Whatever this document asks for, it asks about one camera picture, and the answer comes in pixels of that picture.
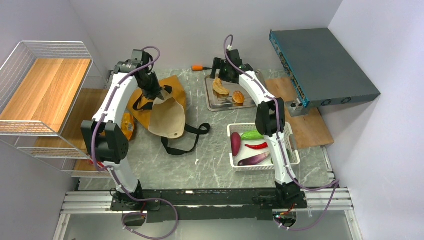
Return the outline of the long croissant bread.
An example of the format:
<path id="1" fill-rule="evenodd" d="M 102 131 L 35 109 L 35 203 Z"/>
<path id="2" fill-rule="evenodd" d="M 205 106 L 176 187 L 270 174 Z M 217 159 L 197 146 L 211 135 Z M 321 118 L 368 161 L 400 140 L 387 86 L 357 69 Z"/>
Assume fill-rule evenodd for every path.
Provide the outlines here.
<path id="1" fill-rule="evenodd" d="M 230 94 L 230 90 L 222 85 L 220 78 L 215 78 L 213 80 L 212 88 L 218 95 L 228 96 Z"/>

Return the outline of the round glazed bread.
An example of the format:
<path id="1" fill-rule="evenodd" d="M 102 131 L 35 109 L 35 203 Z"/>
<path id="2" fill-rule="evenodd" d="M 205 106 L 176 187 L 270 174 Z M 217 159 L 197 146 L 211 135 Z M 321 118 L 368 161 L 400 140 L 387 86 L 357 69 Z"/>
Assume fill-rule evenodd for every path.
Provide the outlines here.
<path id="1" fill-rule="evenodd" d="M 241 91 L 234 91 L 232 93 L 232 100 L 236 103 L 236 104 L 243 104 L 245 102 L 245 96 L 243 95 L 243 93 Z"/>

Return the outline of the purple sweet potato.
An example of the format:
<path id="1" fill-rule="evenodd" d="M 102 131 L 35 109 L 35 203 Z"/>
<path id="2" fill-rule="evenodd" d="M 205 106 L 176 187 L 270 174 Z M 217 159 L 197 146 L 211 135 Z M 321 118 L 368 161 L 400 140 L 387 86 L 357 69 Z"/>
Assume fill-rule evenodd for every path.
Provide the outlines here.
<path id="1" fill-rule="evenodd" d="M 231 153 L 233 157 L 236 157 L 241 148 L 241 136 L 238 132 L 233 132 L 230 135 Z"/>

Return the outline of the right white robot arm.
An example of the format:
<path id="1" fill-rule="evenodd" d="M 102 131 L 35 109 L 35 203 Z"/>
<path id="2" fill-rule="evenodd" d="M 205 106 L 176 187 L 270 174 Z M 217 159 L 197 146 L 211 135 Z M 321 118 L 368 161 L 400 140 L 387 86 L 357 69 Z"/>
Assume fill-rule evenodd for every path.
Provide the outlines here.
<path id="1" fill-rule="evenodd" d="M 243 64 L 237 49 L 225 49 L 225 58 L 214 58 L 210 77 L 219 73 L 220 80 L 238 84 L 257 106 L 255 127 L 268 144 L 275 172 L 275 196 L 263 199 L 274 202 L 279 208 L 307 208 L 305 193 L 295 183 L 295 174 L 285 145 L 284 101 L 276 98 L 258 80 L 249 64 Z"/>

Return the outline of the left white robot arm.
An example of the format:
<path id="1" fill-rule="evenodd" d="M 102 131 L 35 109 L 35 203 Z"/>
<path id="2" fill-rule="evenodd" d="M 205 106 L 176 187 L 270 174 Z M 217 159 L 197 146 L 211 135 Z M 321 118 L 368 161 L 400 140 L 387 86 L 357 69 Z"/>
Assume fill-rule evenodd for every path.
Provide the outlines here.
<path id="1" fill-rule="evenodd" d="M 163 99 L 163 88 L 153 71 L 159 59 L 153 57 L 147 47 L 132 51 L 131 58 L 121 61 L 114 68 L 115 77 L 99 110 L 92 119 L 81 123 L 81 132 L 97 172 L 108 172 L 116 184 L 116 190 L 124 196 L 124 204 L 131 210 L 144 203 L 140 181 L 128 162 L 129 141 L 121 130 L 121 121 L 127 104 L 135 90 L 142 91 L 148 100 Z"/>

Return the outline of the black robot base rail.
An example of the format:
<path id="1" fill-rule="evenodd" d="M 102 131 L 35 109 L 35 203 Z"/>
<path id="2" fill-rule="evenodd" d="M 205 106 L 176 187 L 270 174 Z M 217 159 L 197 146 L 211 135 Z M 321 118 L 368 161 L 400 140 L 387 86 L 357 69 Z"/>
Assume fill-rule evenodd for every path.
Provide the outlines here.
<path id="1" fill-rule="evenodd" d="M 306 213 L 351 211 L 354 205 L 349 190 L 324 189 L 302 192 L 300 197 L 283 202 L 271 188 L 144 190 L 145 203 L 130 202 L 114 190 L 67 192 L 61 214 L 144 213 L 148 223 L 188 220 L 256 219 L 271 221 L 274 216 L 293 218 Z"/>

